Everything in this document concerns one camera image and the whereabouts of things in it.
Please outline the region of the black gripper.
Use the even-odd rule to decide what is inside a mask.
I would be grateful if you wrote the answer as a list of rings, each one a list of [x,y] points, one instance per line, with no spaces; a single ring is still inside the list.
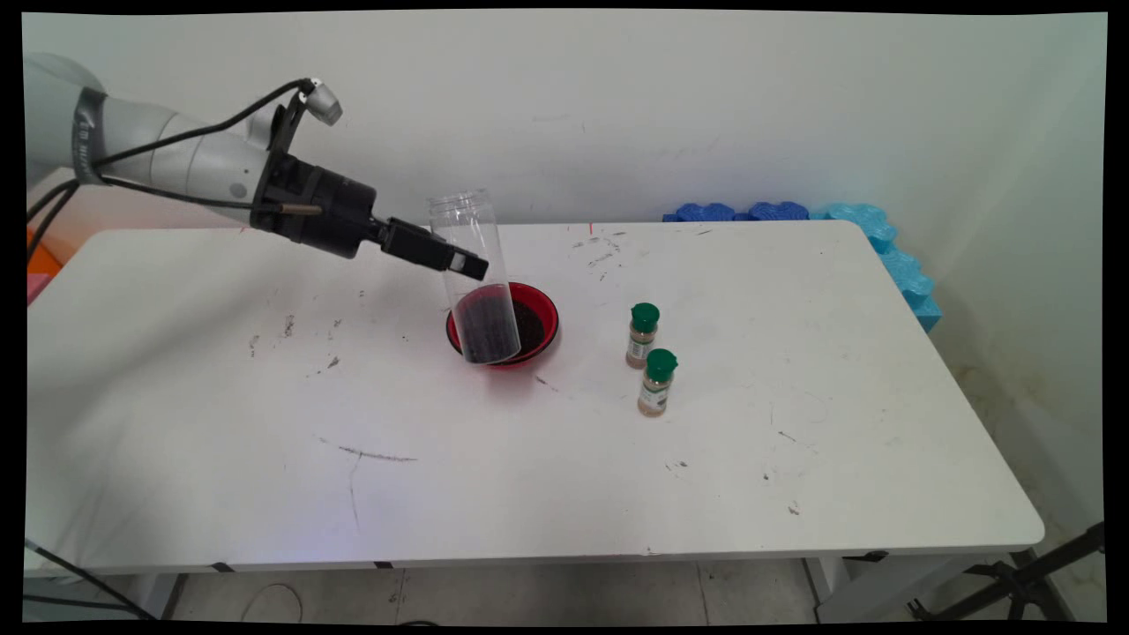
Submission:
[[[378,192],[374,188],[340,176],[333,169],[310,169],[300,201],[317,206],[321,214],[301,217],[295,241],[332,256],[355,258],[364,241],[371,240],[371,232],[378,224],[371,216],[376,198]],[[452,271],[476,281],[483,281],[489,269],[485,258],[399,218],[383,221],[379,245],[387,256],[440,273]]]

